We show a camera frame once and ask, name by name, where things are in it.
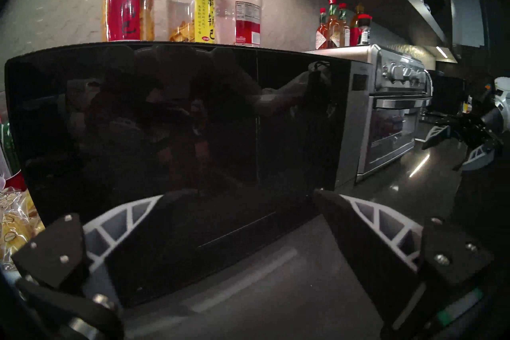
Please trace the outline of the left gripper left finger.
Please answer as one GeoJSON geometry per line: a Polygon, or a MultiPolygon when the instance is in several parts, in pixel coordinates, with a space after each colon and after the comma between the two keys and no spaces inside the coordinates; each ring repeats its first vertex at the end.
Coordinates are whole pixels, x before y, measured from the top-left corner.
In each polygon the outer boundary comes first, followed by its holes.
{"type": "Polygon", "coordinates": [[[156,256],[175,230],[174,209],[196,194],[164,194],[121,204],[82,224],[68,213],[13,256],[20,278],[53,292],[106,296],[120,309],[148,287],[156,256]]]}

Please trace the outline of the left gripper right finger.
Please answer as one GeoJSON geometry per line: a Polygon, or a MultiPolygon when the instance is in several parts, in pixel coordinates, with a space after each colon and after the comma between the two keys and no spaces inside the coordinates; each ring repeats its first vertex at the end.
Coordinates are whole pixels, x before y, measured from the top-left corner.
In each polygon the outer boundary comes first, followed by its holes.
{"type": "Polygon", "coordinates": [[[471,335],[494,299],[493,254],[442,217],[423,225],[375,202],[315,190],[313,203],[383,321],[381,335],[471,335]]]}

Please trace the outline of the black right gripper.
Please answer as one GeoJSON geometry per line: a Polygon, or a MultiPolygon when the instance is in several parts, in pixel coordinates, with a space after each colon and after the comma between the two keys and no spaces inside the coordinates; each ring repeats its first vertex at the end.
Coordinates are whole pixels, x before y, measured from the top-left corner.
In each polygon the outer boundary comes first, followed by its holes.
{"type": "Polygon", "coordinates": [[[453,167],[454,171],[476,171],[490,165],[496,152],[501,152],[503,141],[503,116],[500,112],[488,112],[478,116],[461,113],[450,117],[450,125],[436,125],[427,134],[422,150],[435,147],[453,137],[467,146],[465,160],[453,167]]]}

